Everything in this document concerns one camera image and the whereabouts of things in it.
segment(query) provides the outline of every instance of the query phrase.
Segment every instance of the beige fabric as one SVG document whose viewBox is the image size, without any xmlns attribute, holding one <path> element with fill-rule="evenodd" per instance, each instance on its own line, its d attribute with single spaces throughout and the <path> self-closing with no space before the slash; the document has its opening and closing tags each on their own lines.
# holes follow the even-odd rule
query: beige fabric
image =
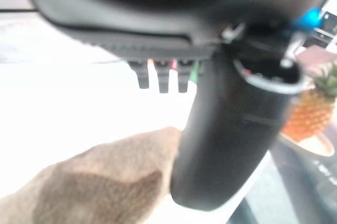
<svg viewBox="0 0 337 224">
<path fill-rule="evenodd" d="M 52 165 L 0 200 L 0 223 L 142 223 L 168 192 L 179 137 L 166 128 Z"/>
</svg>

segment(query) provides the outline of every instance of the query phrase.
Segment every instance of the pineapple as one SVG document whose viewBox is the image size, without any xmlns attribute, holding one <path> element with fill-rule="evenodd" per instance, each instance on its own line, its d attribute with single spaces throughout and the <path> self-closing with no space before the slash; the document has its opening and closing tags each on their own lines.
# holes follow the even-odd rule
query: pineapple
<svg viewBox="0 0 337 224">
<path fill-rule="evenodd" d="M 299 103 L 292 107 L 291 117 L 282 133 L 295 141 L 316 135 L 330 122 L 337 96 L 337 64 L 327 74 L 314 76 L 315 87 L 304 91 Z"/>
</svg>

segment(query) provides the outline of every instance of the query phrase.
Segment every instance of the blue component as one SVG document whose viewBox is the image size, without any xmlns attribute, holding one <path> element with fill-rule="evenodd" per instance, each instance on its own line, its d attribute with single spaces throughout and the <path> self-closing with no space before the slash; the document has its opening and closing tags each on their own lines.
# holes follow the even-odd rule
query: blue component
<svg viewBox="0 0 337 224">
<path fill-rule="evenodd" d="M 304 30 L 312 30 L 314 28 L 319 28 L 322 25 L 322 19 L 320 18 L 321 10 L 319 8 L 313 8 L 309 10 L 300 19 L 295 21 L 293 25 L 296 28 Z"/>
</svg>

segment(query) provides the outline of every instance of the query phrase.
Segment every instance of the black cylinder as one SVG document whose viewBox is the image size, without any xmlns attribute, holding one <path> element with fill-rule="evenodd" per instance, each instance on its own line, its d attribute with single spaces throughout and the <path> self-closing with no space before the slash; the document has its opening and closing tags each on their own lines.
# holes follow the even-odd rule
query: black cylinder
<svg viewBox="0 0 337 224">
<path fill-rule="evenodd" d="M 288 59 L 243 62 L 217 53 L 206 63 L 175 161 L 171 194 L 189 208 L 213 210 L 246 182 L 302 90 Z"/>
</svg>

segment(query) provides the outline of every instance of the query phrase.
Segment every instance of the pineapple leaves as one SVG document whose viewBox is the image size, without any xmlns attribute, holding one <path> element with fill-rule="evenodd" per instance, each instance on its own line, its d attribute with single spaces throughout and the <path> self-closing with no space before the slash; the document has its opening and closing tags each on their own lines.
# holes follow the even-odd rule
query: pineapple leaves
<svg viewBox="0 0 337 224">
<path fill-rule="evenodd" d="M 331 64 L 328 71 L 314 77 L 316 88 L 327 98 L 337 97 L 337 64 Z"/>
<path fill-rule="evenodd" d="M 326 80 L 326 87 L 328 89 L 337 87 L 337 77 L 329 74 L 329 76 Z"/>
<path fill-rule="evenodd" d="M 326 94 L 329 96 L 329 97 L 337 97 L 337 88 L 334 88 L 334 89 L 329 89 L 326 91 Z"/>
</svg>

